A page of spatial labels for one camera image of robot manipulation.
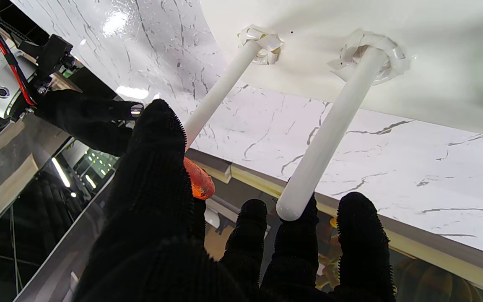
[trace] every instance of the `white marble surface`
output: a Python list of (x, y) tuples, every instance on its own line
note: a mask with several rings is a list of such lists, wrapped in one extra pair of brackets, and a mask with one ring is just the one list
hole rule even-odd
[[(159, 94), (182, 122), (227, 64), (195, 0), (13, 2), (124, 98)], [(239, 83), (192, 147), (287, 180), (330, 106)], [(317, 188), (353, 190), (384, 216), (483, 250), (481, 134), (361, 110)]]

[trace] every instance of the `white plastic rod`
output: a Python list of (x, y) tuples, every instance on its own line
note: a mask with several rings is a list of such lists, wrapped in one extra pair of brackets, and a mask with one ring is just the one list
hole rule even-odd
[(262, 46), (255, 41), (247, 41), (226, 68), (225, 74), (215, 82), (201, 104), (191, 114), (184, 125), (187, 136), (186, 151), (261, 49)]
[(329, 165), (351, 120), (385, 63), (387, 55), (368, 48), (314, 136), (277, 202), (277, 213), (287, 221), (298, 219)]

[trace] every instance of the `orange object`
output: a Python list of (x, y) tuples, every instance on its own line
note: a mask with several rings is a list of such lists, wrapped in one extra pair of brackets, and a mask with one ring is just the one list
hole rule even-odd
[(330, 225), (334, 228), (338, 228), (338, 223), (337, 223), (337, 218), (336, 217), (333, 217), (331, 218), (331, 220), (329, 221)]
[(215, 185), (211, 177), (187, 157), (184, 157), (184, 166), (190, 175), (193, 197), (202, 200), (209, 199), (215, 193)]

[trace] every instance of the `tape wrap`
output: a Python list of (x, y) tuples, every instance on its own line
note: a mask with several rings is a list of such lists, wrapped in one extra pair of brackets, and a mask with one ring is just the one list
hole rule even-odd
[(256, 29), (255, 25), (250, 25), (238, 33), (240, 44), (244, 46), (249, 40), (255, 41), (262, 47), (254, 58), (253, 63), (257, 65), (274, 64), (280, 53), (283, 41), (276, 34), (270, 34)]
[(357, 29), (347, 37), (344, 47), (340, 50), (340, 58), (328, 63), (333, 69), (332, 72), (347, 82), (351, 75), (355, 73), (357, 67), (357, 62), (354, 60), (354, 54), (363, 46), (371, 46), (381, 49), (389, 58), (389, 61), (382, 66), (380, 73), (372, 84), (373, 86), (404, 74), (404, 72), (410, 67), (409, 60), (405, 57), (400, 47), (391, 39), (379, 34)]

